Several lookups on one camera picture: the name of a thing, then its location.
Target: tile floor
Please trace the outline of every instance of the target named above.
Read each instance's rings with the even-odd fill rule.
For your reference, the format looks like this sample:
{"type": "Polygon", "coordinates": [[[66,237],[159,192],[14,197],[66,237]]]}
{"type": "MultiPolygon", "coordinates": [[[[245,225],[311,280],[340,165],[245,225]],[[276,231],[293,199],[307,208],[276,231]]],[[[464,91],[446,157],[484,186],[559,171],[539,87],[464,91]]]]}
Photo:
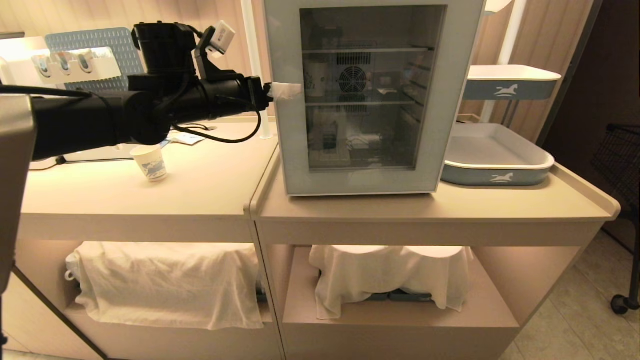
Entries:
{"type": "MultiPolygon", "coordinates": [[[[631,255],[599,233],[500,360],[639,360],[640,311],[609,309],[627,295],[631,255]]],[[[3,360],[63,360],[21,352],[3,360]]]]}

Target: white cloth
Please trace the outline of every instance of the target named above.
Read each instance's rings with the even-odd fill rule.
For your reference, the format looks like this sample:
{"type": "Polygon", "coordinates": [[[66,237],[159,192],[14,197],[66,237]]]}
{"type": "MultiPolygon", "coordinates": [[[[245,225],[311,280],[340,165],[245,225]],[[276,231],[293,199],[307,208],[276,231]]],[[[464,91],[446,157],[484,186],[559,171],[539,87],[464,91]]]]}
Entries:
{"type": "Polygon", "coordinates": [[[472,258],[468,247],[314,245],[309,262],[322,270],[317,317],[340,318],[342,304],[396,289],[430,293],[440,309],[461,311],[472,258]]]}
{"type": "Polygon", "coordinates": [[[67,257],[98,322],[216,330],[263,328],[258,259],[247,243],[86,241],[67,257]]]}

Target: fan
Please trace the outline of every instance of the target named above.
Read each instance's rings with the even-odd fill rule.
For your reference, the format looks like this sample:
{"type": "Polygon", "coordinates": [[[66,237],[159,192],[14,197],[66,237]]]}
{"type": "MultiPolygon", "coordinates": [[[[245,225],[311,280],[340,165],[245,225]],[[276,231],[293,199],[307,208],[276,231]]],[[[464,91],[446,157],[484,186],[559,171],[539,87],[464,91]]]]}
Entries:
{"type": "Polygon", "coordinates": [[[367,86],[367,74],[357,66],[350,66],[342,71],[338,84],[342,92],[362,92],[367,86]]]}

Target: mini fridge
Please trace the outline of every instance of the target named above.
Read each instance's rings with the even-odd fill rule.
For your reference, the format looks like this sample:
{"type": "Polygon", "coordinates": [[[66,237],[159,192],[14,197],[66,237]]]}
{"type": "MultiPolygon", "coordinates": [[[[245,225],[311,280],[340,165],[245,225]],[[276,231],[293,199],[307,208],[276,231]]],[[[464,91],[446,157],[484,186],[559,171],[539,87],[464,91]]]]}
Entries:
{"type": "Polygon", "coordinates": [[[435,192],[483,0],[265,0],[287,193],[435,192]]]}

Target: white paper cup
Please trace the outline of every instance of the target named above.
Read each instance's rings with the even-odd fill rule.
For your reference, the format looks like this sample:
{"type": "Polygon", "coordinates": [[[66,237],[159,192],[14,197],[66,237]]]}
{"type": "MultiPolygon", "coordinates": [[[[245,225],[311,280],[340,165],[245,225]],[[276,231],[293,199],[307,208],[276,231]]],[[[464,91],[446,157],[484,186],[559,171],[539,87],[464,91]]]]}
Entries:
{"type": "Polygon", "coordinates": [[[130,154],[138,163],[147,180],[160,181],[166,178],[166,167],[162,159],[162,147],[160,145],[141,145],[135,147],[130,154]]]}

